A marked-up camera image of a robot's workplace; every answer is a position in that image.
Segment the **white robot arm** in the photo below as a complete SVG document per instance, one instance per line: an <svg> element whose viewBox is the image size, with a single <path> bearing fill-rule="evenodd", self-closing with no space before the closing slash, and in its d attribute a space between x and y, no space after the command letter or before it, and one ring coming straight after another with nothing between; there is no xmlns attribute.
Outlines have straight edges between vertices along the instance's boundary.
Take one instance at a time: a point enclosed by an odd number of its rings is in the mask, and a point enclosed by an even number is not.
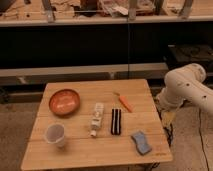
<svg viewBox="0 0 213 171"><path fill-rule="evenodd" d="M164 77L165 87L157 95L160 106L172 110L188 100L213 115L213 89L203 84L205 79L206 71L197 63L170 70Z"/></svg>

